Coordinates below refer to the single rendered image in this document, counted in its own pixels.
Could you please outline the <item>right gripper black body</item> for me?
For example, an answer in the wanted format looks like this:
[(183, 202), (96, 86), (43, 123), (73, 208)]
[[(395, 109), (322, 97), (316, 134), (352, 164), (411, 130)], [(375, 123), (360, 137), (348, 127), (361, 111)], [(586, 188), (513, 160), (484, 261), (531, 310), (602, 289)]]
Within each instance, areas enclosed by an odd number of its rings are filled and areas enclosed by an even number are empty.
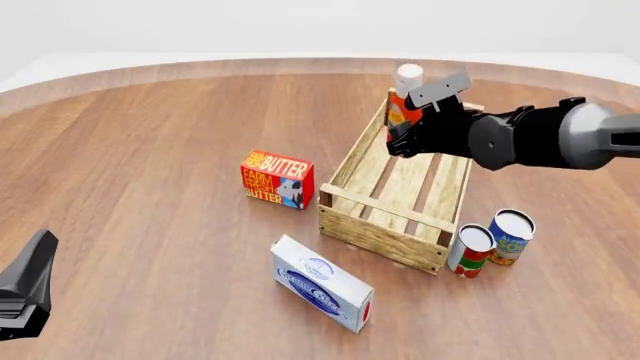
[(469, 154), (468, 133), (474, 110), (466, 111), (456, 96), (420, 109), (421, 119), (407, 139), (409, 154)]

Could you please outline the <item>ketchup bottle with white cap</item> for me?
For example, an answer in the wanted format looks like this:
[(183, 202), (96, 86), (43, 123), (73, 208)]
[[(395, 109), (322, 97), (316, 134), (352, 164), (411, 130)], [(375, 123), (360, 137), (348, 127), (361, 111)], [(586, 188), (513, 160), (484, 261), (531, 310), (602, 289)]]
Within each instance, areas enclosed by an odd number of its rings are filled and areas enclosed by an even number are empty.
[(421, 110), (408, 110), (405, 100), (410, 90), (422, 86), (423, 68), (413, 63), (400, 65), (394, 80), (395, 87), (388, 92), (384, 119), (388, 143), (401, 137), (422, 116)]

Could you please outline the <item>white blue cream cheese box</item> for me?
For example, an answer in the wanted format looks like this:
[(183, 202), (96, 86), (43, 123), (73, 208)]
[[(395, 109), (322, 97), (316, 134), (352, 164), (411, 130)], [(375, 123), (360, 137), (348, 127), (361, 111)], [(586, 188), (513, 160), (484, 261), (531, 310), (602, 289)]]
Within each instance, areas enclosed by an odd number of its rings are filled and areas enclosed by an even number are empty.
[(273, 278), (351, 332), (371, 314), (375, 290), (284, 234), (270, 246)]

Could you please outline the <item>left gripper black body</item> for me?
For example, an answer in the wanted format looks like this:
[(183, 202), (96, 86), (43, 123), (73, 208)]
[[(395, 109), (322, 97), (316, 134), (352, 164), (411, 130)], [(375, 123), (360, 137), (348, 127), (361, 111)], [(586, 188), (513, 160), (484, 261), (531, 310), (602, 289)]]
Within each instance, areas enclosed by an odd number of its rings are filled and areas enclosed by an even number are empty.
[(35, 296), (0, 289), (0, 341), (38, 338), (51, 312), (51, 297), (37, 290)]

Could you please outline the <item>red butter box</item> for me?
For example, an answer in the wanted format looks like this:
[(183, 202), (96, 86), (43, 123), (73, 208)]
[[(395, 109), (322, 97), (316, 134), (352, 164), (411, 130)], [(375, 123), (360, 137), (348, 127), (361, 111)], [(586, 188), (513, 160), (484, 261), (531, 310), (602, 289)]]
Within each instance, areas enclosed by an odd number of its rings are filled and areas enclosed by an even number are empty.
[(248, 197), (299, 210), (309, 206), (315, 190), (312, 162), (252, 150), (240, 169)]

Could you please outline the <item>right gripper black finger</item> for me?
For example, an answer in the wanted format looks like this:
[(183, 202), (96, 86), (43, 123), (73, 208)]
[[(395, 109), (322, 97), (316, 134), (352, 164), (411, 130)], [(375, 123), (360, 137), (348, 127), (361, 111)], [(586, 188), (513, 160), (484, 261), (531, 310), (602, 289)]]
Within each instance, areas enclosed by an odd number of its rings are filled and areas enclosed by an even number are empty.
[(412, 158), (415, 155), (425, 154), (422, 127), (419, 124), (410, 125), (404, 122), (400, 125), (387, 126), (388, 137), (386, 147), (389, 155), (394, 157)]

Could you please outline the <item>tomato tin red green label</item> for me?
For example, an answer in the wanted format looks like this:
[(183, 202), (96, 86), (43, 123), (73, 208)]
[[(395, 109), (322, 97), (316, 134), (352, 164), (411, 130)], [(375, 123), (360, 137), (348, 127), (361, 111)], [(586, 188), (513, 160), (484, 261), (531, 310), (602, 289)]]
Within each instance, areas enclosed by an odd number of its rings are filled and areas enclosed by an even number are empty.
[(448, 255), (449, 269), (459, 277), (475, 278), (496, 245), (487, 228), (479, 224), (465, 224), (456, 233)]

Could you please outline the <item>soup tin blue label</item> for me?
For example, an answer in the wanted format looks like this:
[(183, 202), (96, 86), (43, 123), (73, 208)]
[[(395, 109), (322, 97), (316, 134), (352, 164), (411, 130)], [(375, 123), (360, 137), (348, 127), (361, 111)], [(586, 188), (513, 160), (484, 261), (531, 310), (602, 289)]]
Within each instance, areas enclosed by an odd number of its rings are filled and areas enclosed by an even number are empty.
[(489, 260), (498, 265), (512, 265), (520, 257), (536, 231), (534, 221), (524, 212), (516, 209), (500, 209), (488, 227), (496, 248)]

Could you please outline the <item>small grey plate on stalk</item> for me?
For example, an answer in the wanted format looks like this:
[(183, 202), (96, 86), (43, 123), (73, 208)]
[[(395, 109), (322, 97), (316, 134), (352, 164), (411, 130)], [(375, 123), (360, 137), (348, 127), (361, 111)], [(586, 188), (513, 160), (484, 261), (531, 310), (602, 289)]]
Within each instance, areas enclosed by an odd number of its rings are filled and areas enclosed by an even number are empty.
[(448, 77), (426, 83), (408, 92), (405, 107), (408, 110), (418, 110), (428, 104), (456, 96), (471, 87), (471, 80), (466, 70), (461, 70)]

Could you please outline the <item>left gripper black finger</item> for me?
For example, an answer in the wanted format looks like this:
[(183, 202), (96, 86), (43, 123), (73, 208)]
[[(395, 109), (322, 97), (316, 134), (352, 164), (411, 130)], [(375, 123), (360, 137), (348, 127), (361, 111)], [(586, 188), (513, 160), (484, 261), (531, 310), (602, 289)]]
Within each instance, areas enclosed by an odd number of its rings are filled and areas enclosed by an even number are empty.
[(18, 256), (0, 272), (0, 299), (23, 301), (51, 311), (51, 275), (58, 239), (41, 229)]

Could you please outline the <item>wooden slat tray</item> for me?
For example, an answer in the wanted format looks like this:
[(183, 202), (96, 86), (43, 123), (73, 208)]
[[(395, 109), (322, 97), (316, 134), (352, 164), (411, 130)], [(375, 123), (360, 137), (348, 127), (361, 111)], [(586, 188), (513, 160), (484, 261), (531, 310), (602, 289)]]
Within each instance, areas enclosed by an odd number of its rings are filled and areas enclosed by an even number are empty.
[(321, 233), (432, 275), (456, 235), (472, 162), (452, 155), (388, 155), (378, 108), (319, 188)]

